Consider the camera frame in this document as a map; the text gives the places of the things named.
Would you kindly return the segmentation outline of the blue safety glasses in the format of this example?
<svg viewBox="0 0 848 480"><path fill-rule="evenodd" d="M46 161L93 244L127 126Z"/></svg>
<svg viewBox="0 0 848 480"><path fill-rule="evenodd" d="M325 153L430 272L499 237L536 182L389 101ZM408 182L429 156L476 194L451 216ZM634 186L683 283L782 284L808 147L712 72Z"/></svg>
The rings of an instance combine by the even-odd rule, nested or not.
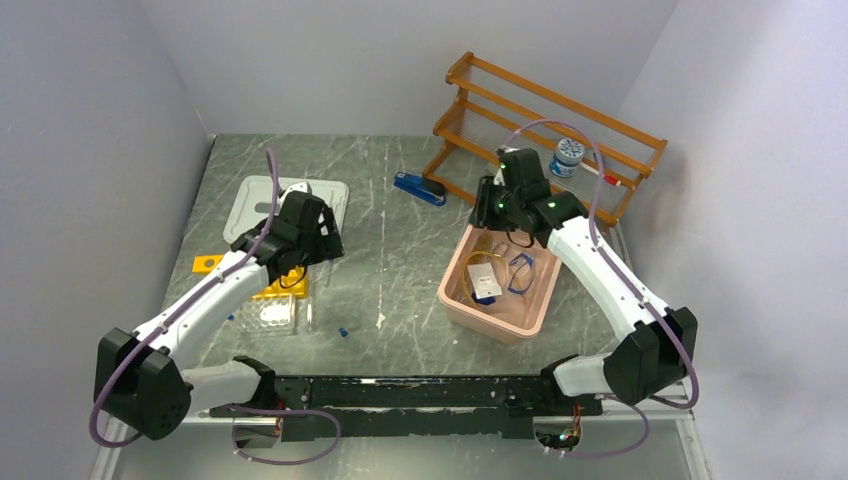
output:
<svg viewBox="0 0 848 480"><path fill-rule="evenodd" d="M524 295L535 279L534 259L526 253L519 253L508 262L509 278L507 291Z"/></svg>

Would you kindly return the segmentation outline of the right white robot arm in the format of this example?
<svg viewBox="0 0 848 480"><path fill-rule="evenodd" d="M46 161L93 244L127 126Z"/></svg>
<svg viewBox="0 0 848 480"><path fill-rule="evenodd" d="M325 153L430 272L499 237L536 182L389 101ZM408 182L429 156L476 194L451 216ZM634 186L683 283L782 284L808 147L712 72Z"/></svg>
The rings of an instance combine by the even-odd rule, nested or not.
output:
<svg viewBox="0 0 848 480"><path fill-rule="evenodd" d="M561 360L539 391L542 406L562 414L578 396L612 395L627 405L659 401L660 391L689 378L698 321L654 294L615 254L591 212L572 193L554 193L533 149L500 149L499 170L479 183L473 226L520 230L567 267L598 304L618 340L607 354Z"/></svg>

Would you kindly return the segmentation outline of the yellow rubber tubing with clamps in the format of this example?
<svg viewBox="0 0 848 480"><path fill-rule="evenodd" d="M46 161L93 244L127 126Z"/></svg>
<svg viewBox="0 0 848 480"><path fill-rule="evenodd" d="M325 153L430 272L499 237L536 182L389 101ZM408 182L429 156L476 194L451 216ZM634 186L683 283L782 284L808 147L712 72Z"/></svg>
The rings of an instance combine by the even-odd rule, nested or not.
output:
<svg viewBox="0 0 848 480"><path fill-rule="evenodd" d="M505 296L525 296L535 280L530 251L507 240L481 234L462 264L461 300L477 310L493 306Z"/></svg>

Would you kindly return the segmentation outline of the small clear plastic bag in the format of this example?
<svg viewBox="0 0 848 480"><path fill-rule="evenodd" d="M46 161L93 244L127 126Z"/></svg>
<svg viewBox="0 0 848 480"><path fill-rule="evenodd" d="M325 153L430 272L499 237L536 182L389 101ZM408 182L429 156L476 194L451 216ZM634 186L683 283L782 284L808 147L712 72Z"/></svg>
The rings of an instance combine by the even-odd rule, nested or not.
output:
<svg viewBox="0 0 848 480"><path fill-rule="evenodd" d="M470 264L466 267L466 273L471 281L474 296L484 298L503 294L501 283L491 262Z"/></svg>

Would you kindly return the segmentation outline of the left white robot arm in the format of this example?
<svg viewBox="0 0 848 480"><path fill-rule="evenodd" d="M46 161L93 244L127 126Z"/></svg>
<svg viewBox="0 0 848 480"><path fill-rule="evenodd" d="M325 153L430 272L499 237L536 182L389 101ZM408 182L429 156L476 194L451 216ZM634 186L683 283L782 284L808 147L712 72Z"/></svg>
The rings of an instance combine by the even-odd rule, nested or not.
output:
<svg viewBox="0 0 848 480"><path fill-rule="evenodd" d="M115 328L97 348L94 407L138 436L160 440L189 414L240 405L261 416L277 400L274 371L238 356L213 367L187 368L201 344L255 294L296 268L342 257L333 209L293 188L273 202L268 217L242 233L218 266L176 303L131 332Z"/></svg>

